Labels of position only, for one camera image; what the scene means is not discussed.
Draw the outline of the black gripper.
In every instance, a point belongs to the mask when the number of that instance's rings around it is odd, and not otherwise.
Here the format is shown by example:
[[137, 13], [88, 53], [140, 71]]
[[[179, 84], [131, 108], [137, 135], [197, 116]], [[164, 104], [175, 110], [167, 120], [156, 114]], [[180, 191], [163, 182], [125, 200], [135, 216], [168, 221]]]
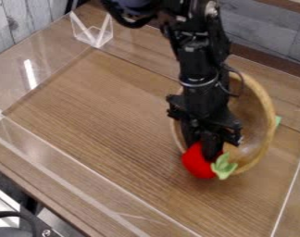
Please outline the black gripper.
[[224, 152], [224, 143], [242, 144], [242, 120], [230, 109], [230, 96], [169, 94], [168, 117], [180, 147], [203, 143], [203, 155], [213, 162]]

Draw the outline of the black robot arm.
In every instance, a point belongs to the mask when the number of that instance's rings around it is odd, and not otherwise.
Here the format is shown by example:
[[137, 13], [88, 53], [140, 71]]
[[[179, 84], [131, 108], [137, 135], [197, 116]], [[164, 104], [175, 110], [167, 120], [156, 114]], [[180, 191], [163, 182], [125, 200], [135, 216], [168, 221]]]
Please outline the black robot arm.
[[180, 123], [187, 145], [213, 161], [226, 143], [242, 142], [242, 122], [228, 108], [231, 41], [217, 0], [101, 0], [117, 22], [131, 28], [156, 20], [180, 63], [183, 92], [167, 96], [168, 114]]

